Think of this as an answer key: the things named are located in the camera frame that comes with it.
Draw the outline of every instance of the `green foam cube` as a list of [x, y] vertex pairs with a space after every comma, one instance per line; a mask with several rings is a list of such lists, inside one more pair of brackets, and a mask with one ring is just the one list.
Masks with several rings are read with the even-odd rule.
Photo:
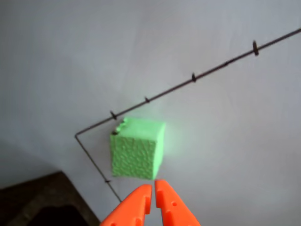
[[155, 179], [163, 159], [165, 123], [124, 118], [111, 134], [113, 176]]

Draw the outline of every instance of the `wire clamp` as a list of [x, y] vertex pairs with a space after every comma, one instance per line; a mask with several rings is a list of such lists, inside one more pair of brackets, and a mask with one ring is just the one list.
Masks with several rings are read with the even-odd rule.
[[196, 76], [195, 76], [195, 74], [194, 74], [194, 73], [192, 73], [191, 80], [192, 80], [193, 82], [196, 82], [196, 81], [197, 81], [197, 78], [196, 78]]
[[259, 55], [259, 51], [258, 51], [257, 44], [256, 44], [255, 40], [253, 41], [253, 52], [254, 52], [255, 56]]
[[110, 113], [111, 113], [113, 119], [117, 120], [117, 116], [113, 113], [113, 111], [110, 111]]

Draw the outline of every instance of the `white wall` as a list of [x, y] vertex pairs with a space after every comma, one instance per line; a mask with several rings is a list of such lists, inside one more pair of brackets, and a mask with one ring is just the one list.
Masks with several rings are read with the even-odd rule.
[[[73, 135], [301, 27], [300, 12], [298, 0], [3, 0], [0, 140], [39, 159], [32, 174], [64, 170], [104, 219], [118, 201]], [[300, 225], [300, 57], [298, 35], [130, 113], [166, 121], [158, 177], [202, 225]], [[114, 125], [80, 136], [108, 178]], [[121, 198], [145, 182], [112, 180]], [[152, 207], [146, 225], [161, 224]]]

